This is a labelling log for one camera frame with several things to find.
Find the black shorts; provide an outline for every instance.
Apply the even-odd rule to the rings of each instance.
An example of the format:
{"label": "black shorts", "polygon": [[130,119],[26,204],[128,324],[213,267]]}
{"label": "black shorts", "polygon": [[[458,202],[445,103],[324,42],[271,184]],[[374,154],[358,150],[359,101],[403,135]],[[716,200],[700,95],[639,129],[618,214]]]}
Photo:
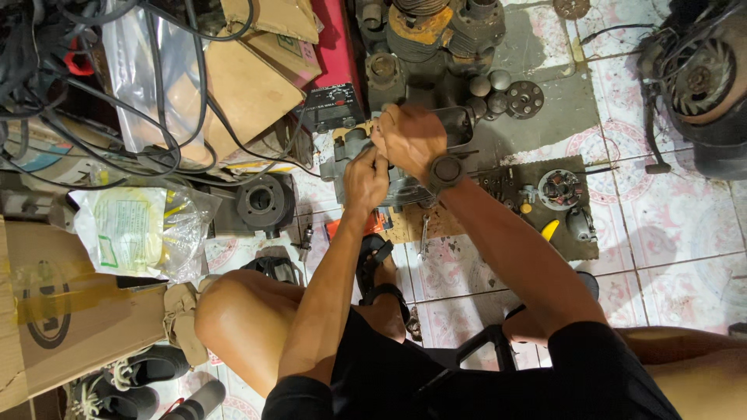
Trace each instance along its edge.
{"label": "black shorts", "polygon": [[552,368],[456,371],[417,345],[374,331],[351,310],[330,387],[280,380],[263,419],[679,419],[638,359],[607,325],[578,322],[548,342]]}

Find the wristwatch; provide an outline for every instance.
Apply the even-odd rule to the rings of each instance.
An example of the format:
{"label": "wristwatch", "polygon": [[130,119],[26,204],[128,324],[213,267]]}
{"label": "wristwatch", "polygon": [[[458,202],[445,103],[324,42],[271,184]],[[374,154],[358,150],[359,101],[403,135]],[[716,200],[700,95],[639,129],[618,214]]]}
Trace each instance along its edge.
{"label": "wristwatch", "polygon": [[454,155],[443,155],[433,160],[430,165],[428,184],[425,189],[434,197],[438,197],[441,191],[456,187],[465,174],[462,159]]}

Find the yellow handle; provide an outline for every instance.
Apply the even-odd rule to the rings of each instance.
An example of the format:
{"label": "yellow handle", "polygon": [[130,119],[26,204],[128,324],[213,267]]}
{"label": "yellow handle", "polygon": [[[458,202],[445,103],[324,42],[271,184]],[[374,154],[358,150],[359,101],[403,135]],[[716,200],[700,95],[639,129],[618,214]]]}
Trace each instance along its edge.
{"label": "yellow handle", "polygon": [[553,234],[555,233],[555,229],[557,229],[559,225],[560,220],[550,220],[550,223],[546,224],[540,232],[542,234],[542,237],[545,238],[546,241],[550,241],[550,238],[552,238]]}

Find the dirty floor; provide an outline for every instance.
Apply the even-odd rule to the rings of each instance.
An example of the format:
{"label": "dirty floor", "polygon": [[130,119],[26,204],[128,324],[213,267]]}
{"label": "dirty floor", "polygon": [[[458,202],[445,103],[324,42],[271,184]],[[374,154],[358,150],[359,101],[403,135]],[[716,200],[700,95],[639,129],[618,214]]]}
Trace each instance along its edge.
{"label": "dirty floor", "polygon": [[[527,77],[558,83],[578,77],[574,83],[581,86],[586,76],[591,82],[588,93],[593,121],[586,123],[588,109],[582,111],[581,127],[573,132],[553,132],[539,126],[539,116],[537,122],[521,121],[525,125],[522,130],[505,134],[513,146],[506,151],[501,149],[505,145],[498,145],[480,153],[476,164],[520,164],[576,154],[590,167],[615,162],[619,169],[613,173],[589,177],[592,214],[600,238],[599,260],[572,262],[597,276],[600,303],[609,322],[614,327],[669,325],[725,333],[729,324],[745,321],[747,255],[741,226],[747,229],[747,182],[709,181],[700,176],[692,168],[691,146],[665,118],[656,128],[657,143],[673,172],[647,175],[643,167],[653,158],[645,145],[642,100],[633,74],[635,48],[647,30],[611,31],[583,48],[577,46],[579,38],[610,26],[661,23],[669,14],[667,1],[639,0],[632,7],[626,0],[592,0],[592,9],[576,22],[558,19],[547,1],[502,2],[515,16],[531,23],[533,33],[522,35],[526,43],[539,39],[542,45],[542,53],[531,58],[533,76]],[[511,38],[509,32],[506,46],[522,48],[521,40]],[[506,59],[504,65],[530,72],[512,60]],[[562,77],[551,78],[558,74]],[[550,101],[540,115],[544,112],[554,117],[557,114],[551,108],[557,107],[572,119],[574,110],[564,104],[560,98]],[[534,145],[540,133],[556,137],[527,146]],[[320,150],[317,163],[332,156],[330,136],[320,136],[315,143]],[[297,262],[306,284],[328,246],[322,225],[339,218],[341,210],[331,183],[301,171],[293,175],[297,199],[294,225],[272,241],[257,237],[210,242],[211,272],[239,268],[260,255],[288,255],[296,261],[297,251],[291,243],[298,242],[299,228],[311,224],[315,230],[313,251],[305,264]],[[430,241],[430,252],[440,257],[425,263],[415,258],[419,243],[395,246],[400,288],[418,310],[422,344],[454,348],[483,326],[501,322],[518,299],[488,269],[465,235]],[[520,368],[550,365],[544,348],[519,345],[515,350]],[[495,356],[487,350],[473,355],[465,367],[497,368]],[[210,420],[260,419],[264,400],[218,359],[177,381],[154,386],[160,395],[156,418],[178,397],[187,397],[212,378],[226,384],[228,398]]]}

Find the spanner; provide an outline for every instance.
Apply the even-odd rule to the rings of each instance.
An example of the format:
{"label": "spanner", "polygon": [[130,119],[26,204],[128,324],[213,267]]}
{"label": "spanner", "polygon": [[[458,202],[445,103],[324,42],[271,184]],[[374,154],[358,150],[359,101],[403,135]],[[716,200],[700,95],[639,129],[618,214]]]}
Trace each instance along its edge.
{"label": "spanner", "polygon": [[421,251],[418,253],[418,258],[421,261],[425,261],[425,241],[426,241],[426,234],[428,233],[428,221],[430,220],[430,216],[428,214],[423,214],[423,238],[421,239]]}

